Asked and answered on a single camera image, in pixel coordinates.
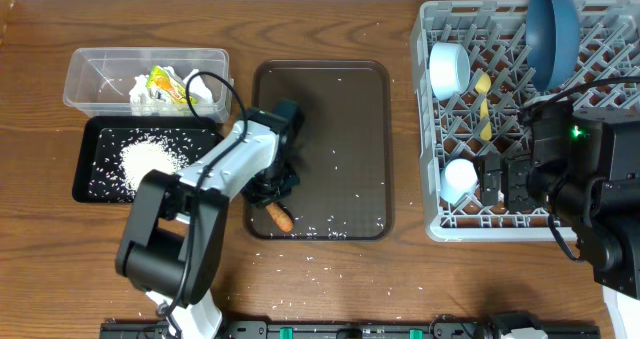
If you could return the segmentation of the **orange carrot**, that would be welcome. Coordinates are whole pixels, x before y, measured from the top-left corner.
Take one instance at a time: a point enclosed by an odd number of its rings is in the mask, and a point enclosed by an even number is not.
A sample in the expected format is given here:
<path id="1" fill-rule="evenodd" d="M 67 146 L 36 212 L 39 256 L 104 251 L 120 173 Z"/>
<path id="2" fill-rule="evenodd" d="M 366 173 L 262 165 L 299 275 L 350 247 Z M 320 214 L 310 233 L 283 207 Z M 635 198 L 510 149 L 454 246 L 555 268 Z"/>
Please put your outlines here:
<path id="1" fill-rule="evenodd" d="M 293 230 L 293 220 L 277 202 L 268 204 L 266 211 L 280 230 L 285 233 L 290 233 Z"/>

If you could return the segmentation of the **light blue cup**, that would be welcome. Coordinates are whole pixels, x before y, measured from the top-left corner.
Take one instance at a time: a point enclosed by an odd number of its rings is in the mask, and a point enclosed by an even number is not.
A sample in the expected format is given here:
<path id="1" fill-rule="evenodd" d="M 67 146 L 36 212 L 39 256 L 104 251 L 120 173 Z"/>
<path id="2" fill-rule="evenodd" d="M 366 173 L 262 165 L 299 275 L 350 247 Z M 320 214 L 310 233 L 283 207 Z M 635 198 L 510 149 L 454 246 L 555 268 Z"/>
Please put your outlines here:
<path id="1" fill-rule="evenodd" d="M 441 172 L 440 197 L 450 204 L 456 204 L 473 192 L 477 182 L 478 176 L 473 163 L 467 159 L 454 159 Z"/>

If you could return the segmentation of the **yellow plastic spoon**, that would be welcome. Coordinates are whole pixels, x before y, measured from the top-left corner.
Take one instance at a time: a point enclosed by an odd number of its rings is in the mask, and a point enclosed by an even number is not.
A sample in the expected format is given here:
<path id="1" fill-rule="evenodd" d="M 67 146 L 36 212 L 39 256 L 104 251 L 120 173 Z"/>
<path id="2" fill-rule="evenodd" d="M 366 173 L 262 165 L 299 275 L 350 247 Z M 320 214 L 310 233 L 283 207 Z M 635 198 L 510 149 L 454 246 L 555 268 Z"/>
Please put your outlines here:
<path id="1" fill-rule="evenodd" d="M 489 74 L 483 72 L 474 87 L 475 91 L 482 99 L 480 104 L 480 138 L 484 141 L 490 141 L 492 139 L 492 126 L 489 118 L 489 105 L 487 100 L 487 95 L 491 89 L 491 85 L 492 82 Z"/>

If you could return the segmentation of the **light blue rice bowl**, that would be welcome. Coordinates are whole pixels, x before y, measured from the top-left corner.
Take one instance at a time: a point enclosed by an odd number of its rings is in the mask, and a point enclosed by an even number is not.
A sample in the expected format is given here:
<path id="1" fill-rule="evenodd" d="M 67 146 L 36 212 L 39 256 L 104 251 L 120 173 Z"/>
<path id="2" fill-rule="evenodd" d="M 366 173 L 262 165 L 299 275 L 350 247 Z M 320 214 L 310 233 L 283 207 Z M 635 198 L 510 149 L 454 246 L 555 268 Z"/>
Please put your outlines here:
<path id="1" fill-rule="evenodd" d="M 429 55 L 429 78 L 437 100 L 463 94 L 470 82 L 471 65 L 460 44 L 436 42 Z"/>

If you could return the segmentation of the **green yellow snack wrapper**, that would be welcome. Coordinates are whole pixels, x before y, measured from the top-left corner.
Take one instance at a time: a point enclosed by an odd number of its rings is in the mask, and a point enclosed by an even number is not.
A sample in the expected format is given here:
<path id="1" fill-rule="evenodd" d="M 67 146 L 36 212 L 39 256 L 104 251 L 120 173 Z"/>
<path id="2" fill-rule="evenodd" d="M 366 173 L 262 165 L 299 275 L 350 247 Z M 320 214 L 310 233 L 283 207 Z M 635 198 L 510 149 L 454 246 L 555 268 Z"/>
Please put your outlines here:
<path id="1" fill-rule="evenodd" d="M 152 99 L 163 100 L 168 103 L 182 105 L 190 102 L 197 104 L 196 96 L 187 97 L 184 82 L 161 66 L 154 66 L 146 82 L 146 88 Z"/>

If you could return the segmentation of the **white tissue paper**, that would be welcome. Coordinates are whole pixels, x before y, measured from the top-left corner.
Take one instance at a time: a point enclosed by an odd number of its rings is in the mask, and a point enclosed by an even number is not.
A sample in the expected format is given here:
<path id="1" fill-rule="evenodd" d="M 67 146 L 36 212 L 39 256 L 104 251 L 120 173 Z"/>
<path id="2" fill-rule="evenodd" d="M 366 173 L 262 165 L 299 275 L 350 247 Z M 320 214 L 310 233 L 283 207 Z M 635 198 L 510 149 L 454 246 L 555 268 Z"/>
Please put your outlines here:
<path id="1" fill-rule="evenodd" d="M 184 84 L 194 77 L 199 70 L 192 69 L 191 72 L 180 77 L 172 66 L 161 66 L 168 71 L 171 71 L 177 77 L 179 77 Z M 129 91 L 129 100 L 131 105 L 131 111 L 136 116 L 180 116 L 189 115 L 190 109 L 188 104 L 176 105 L 165 102 L 163 100 L 152 99 L 146 88 L 146 82 L 149 78 L 149 74 L 138 75 L 135 77 L 135 85 Z M 203 78 L 198 76 L 190 84 L 190 96 L 196 96 L 198 98 L 197 104 L 192 106 L 200 113 L 204 115 L 212 115 L 215 111 L 213 92 L 205 85 Z"/>

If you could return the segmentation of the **dark blue plate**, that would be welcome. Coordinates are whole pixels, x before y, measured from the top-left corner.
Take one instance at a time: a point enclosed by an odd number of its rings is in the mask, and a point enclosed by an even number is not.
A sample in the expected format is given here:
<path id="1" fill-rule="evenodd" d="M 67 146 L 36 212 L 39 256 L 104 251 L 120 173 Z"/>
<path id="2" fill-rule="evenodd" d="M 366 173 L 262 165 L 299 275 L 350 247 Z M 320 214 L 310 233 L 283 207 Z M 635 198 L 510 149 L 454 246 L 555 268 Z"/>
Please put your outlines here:
<path id="1" fill-rule="evenodd" d="M 574 0 L 529 0 L 526 15 L 527 57 L 535 70 L 531 83 L 544 92 L 574 73 L 580 47 L 580 22 Z"/>

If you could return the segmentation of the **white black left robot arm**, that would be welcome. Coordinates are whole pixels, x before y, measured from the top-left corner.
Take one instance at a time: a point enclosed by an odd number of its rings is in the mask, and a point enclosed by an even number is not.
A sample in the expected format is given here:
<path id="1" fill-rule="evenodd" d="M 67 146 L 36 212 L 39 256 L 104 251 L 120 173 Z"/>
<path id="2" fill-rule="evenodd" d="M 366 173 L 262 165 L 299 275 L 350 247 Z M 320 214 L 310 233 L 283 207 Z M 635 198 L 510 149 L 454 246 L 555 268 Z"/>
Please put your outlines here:
<path id="1" fill-rule="evenodd" d="M 279 206 L 300 179 L 289 159 L 304 123 L 299 105 L 280 100 L 270 112 L 242 108 L 232 132 L 175 174 L 141 180 L 116 254 L 116 272 L 156 305 L 156 323 L 119 331 L 122 338 L 213 338 L 222 324 L 211 285 L 230 202 L 242 195 L 286 229 Z"/>

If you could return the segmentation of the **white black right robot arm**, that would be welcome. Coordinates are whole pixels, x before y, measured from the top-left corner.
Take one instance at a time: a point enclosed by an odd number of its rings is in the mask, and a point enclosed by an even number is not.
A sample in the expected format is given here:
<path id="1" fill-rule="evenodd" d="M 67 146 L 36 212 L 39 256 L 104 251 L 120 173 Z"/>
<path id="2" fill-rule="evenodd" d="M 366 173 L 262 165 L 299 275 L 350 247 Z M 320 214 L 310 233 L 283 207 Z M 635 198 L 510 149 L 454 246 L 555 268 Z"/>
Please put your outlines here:
<path id="1" fill-rule="evenodd" d="M 571 97 L 638 82 L 595 80 L 526 106 L 518 121 L 530 148 L 474 160 L 483 203 L 502 196 L 510 211 L 544 209 L 564 254 L 592 266 L 619 338 L 639 335 L 639 114 L 577 108 Z"/>

